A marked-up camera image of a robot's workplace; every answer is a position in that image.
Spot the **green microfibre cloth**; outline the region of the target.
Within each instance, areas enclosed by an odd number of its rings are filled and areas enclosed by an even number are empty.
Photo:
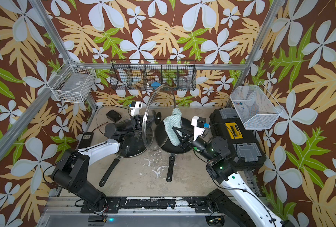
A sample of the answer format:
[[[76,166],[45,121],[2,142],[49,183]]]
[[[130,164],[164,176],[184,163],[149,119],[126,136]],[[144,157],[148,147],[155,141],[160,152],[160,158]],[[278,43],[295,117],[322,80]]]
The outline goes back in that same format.
[[[167,116],[163,120],[165,131],[173,146],[178,146],[181,143],[175,131],[173,130],[173,127],[181,128],[181,116],[182,113],[180,109],[174,108],[172,111],[172,115]]]

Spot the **glass pot lid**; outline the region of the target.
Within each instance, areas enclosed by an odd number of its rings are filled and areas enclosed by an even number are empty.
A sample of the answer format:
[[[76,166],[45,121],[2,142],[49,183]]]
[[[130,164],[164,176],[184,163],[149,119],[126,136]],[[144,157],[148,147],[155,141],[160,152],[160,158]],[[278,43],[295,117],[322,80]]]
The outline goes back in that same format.
[[[111,139],[119,142],[120,147],[116,155],[120,158],[135,157],[146,151],[141,129],[130,130],[131,121],[123,120],[114,124],[114,134]]]
[[[175,107],[174,90],[169,85],[161,85],[151,94],[145,107],[141,127],[143,143],[147,150],[158,151],[167,141],[168,136],[163,135],[163,142],[158,142],[159,133],[156,128],[172,114]]]

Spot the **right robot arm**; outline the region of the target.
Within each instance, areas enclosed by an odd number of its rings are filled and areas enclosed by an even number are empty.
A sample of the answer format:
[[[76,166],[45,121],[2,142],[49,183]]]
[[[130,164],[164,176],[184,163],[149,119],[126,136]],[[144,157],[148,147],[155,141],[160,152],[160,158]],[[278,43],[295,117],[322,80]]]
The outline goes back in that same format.
[[[192,148],[207,160],[206,170],[217,184],[206,197],[212,212],[230,217],[240,227],[292,227],[289,220],[282,220],[260,200],[244,182],[233,166],[237,145],[226,138],[213,137],[210,141],[202,135],[210,125],[205,118],[194,116],[193,129],[181,126],[180,115],[171,115],[164,120],[167,135],[175,146]]]

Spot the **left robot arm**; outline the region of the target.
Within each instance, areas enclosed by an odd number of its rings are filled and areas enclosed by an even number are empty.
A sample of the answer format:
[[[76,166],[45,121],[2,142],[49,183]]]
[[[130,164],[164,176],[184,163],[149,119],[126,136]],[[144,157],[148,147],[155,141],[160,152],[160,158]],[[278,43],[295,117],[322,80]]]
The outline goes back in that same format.
[[[142,115],[139,111],[142,107],[142,102],[132,102],[129,119],[106,124],[103,133],[105,142],[78,150],[69,149],[56,164],[52,179],[80,197],[91,212],[105,211],[107,204],[105,194],[87,180],[88,168],[107,156],[117,155],[99,183],[99,186],[104,186],[120,158],[135,157],[146,150],[141,137]]]

